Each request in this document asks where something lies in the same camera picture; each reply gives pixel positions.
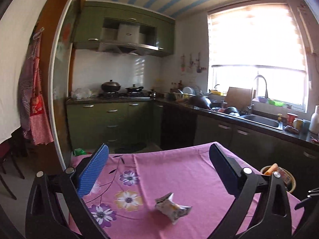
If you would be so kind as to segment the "orange foam net sleeve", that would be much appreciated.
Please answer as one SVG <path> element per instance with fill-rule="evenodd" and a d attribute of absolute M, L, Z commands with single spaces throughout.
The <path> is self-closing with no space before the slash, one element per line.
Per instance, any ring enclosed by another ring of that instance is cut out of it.
<path fill-rule="evenodd" d="M 271 175 L 273 172 L 275 172 L 277 170 L 278 170 L 278 165 L 277 164 L 273 164 L 263 174 L 264 175 Z"/>

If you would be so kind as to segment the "red white milk carton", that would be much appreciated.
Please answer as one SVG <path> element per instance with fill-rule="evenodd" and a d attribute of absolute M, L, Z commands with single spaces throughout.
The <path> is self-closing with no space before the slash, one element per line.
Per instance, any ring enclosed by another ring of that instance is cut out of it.
<path fill-rule="evenodd" d="M 281 178 L 282 178 L 284 184 L 285 184 L 286 186 L 290 185 L 292 179 L 291 179 L 291 177 L 289 176 L 289 174 L 288 174 L 284 169 L 282 169 L 281 167 L 278 167 L 278 170 L 277 170 L 277 171 L 280 173 Z"/>

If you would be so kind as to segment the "white snack wrapper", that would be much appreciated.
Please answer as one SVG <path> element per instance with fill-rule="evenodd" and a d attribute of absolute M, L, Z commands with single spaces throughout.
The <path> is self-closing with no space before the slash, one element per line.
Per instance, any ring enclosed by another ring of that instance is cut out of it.
<path fill-rule="evenodd" d="M 163 197 L 155 199 L 155 208 L 163 215 L 167 216 L 172 224 L 184 216 L 187 216 L 192 210 L 191 206 L 183 206 L 173 201 L 174 193 L 168 193 Z"/>

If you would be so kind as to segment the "yellow rimmed trash bin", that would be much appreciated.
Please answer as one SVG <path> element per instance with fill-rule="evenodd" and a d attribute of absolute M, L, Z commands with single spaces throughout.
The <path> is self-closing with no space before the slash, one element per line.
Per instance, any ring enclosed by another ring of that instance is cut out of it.
<path fill-rule="evenodd" d="M 263 175 L 267 175 L 267 176 L 270 176 L 275 171 L 280 173 L 281 178 L 285 184 L 287 192 L 292 194 L 296 188 L 296 180 L 289 171 L 279 167 L 278 164 L 273 164 L 271 166 L 265 166 L 260 170 L 260 172 Z"/>

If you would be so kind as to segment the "steel kitchen sink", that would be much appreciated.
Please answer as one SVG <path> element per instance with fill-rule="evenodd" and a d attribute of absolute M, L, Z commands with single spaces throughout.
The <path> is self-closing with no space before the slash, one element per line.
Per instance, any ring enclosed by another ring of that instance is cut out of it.
<path fill-rule="evenodd" d="M 253 123 L 258 123 L 259 125 L 262 125 L 265 127 L 269 127 L 279 131 L 283 130 L 283 123 L 278 120 L 273 120 L 273 119 L 258 116 L 255 114 L 246 114 L 241 116 L 241 118 Z"/>

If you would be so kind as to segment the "green lower kitchen cabinets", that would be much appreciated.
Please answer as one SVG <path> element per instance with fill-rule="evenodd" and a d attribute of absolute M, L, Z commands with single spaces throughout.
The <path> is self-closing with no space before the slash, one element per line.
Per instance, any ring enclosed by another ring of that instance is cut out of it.
<path fill-rule="evenodd" d="M 72 149 L 96 149 L 148 144 L 152 137 L 153 101 L 115 99 L 67 101 L 67 119 Z"/>

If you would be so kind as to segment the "dark counter base cabinets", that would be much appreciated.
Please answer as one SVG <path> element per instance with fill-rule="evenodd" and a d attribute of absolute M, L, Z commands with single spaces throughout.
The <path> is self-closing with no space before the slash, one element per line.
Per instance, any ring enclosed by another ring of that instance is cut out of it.
<path fill-rule="evenodd" d="M 219 142 L 258 170 L 276 163 L 289 171 L 298 199 L 318 187 L 318 145 L 311 134 L 290 135 L 164 100 L 155 100 L 153 110 L 154 140 L 162 150 Z"/>

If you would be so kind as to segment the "red checkered apron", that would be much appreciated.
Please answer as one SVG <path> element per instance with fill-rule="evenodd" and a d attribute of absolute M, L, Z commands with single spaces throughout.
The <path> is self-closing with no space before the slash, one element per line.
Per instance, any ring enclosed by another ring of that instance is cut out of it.
<path fill-rule="evenodd" d="M 18 81 L 18 100 L 23 135 L 34 145 L 49 144 L 53 136 L 46 114 L 39 67 L 43 28 L 35 33 Z"/>

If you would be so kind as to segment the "pink floral tablecloth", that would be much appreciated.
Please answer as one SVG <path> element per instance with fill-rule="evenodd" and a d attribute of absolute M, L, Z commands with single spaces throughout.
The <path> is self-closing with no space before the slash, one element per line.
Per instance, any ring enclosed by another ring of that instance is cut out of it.
<path fill-rule="evenodd" d="M 207 238 L 234 202 L 209 158 L 210 144 L 169 151 L 111 155 L 83 197 L 111 238 Z M 189 206 L 172 223 L 155 207 L 166 194 Z"/>

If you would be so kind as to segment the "white thermos jug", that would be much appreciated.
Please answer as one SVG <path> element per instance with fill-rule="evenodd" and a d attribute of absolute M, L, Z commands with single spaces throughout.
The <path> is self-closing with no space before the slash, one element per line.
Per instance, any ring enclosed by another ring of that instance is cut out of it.
<path fill-rule="evenodd" d="M 309 132 L 315 135 L 319 134 L 319 105 L 315 106 L 315 111 L 311 116 Z"/>

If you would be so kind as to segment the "yellow mug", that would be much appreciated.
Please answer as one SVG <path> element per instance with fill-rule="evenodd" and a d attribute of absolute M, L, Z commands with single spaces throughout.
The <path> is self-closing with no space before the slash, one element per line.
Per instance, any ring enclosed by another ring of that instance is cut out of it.
<path fill-rule="evenodd" d="M 303 126 L 303 120 L 299 118 L 295 118 L 294 121 L 292 122 L 292 126 L 298 131 L 301 131 Z"/>

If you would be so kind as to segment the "red mug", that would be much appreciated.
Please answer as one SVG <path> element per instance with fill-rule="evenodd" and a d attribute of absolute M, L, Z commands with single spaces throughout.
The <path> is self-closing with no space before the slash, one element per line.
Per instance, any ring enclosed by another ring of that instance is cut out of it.
<path fill-rule="evenodd" d="M 293 122 L 294 122 L 294 120 L 295 120 L 296 118 L 298 118 L 298 115 L 297 115 L 297 114 L 288 112 L 288 113 L 287 113 L 287 124 L 288 124 L 289 126 L 293 126 Z"/>

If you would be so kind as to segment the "wooden cutting board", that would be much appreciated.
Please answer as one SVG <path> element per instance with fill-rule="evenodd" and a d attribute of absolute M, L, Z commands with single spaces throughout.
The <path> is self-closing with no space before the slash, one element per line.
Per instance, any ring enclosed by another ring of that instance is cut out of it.
<path fill-rule="evenodd" d="M 246 111 L 251 106 L 252 89 L 230 87 L 225 97 L 228 107 L 232 106 L 239 111 Z"/>

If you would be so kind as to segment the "curved steel faucet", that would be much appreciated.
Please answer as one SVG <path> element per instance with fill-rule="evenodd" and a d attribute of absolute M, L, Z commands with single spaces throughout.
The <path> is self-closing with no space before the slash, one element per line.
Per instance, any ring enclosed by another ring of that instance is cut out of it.
<path fill-rule="evenodd" d="M 261 74 L 258 74 L 255 77 L 255 80 L 257 81 L 257 94 L 268 99 L 268 83 L 266 78 Z"/>

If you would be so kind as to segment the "black wok on counter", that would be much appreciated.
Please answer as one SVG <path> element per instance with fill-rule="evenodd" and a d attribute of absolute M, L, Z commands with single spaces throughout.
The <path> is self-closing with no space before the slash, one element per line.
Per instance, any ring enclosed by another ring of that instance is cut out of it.
<path fill-rule="evenodd" d="M 189 104 L 206 110 L 211 110 L 212 108 L 210 99 L 203 96 L 190 97 Z"/>

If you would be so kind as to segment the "black wok with lid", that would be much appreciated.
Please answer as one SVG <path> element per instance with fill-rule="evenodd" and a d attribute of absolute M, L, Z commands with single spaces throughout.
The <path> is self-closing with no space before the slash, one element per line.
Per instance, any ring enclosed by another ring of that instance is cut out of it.
<path fill-rule="evenodd" d="M 113 81 L 112 79 L 110 79 L 109 81 L 103 83 L 101 85 L 101 89 L 106 92 L 106 93 L 114 93 L 114 92 L 118 92 L 121 88 L 121 85 L 115 81 Z"/>

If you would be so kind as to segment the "black pan with lid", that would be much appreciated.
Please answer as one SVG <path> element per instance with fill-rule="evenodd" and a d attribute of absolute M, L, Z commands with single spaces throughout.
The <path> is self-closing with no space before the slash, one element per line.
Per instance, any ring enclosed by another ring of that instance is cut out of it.
<path fill-rule="evenodd" d="M 127 93 L 142 93 L 143 89 L 143 86 L 137 87 L 135 84 L 133 84 L 131 87 L 126 88 Z"/>

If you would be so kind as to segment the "glass sliding door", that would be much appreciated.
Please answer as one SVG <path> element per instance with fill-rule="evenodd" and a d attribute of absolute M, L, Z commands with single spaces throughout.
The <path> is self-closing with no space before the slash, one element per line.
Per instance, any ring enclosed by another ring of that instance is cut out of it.
<path fill-rule="evenodd" d="M 48 106 L 53 143 L 62 170 L 70 164 L 71 148 L 65 102 L 69 89 L 72 33 L 81 0 L 66 0 L 52 42 L 48 73 Z"/>

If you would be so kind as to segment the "steel range hood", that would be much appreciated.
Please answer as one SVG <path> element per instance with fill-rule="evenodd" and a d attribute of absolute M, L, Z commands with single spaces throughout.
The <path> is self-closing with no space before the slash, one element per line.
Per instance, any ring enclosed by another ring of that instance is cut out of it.
<path fill-rule="evenodd" d="M 108 24 L 102 28 L 98 51 L 151 55 L 159 51 L 159 47 L 156 46 L 156 28 L 131 23 Z"/>

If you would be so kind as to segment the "green upper wall cabinets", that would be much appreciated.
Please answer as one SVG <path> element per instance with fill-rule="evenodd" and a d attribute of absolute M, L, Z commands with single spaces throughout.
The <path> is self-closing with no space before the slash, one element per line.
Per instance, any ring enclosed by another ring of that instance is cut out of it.
<path fill-rule="evenodd" d="M 174 53 L 175 20 L 126 4 L 86 1 L 74 45 L 76 49 L 165 57 Z"/>

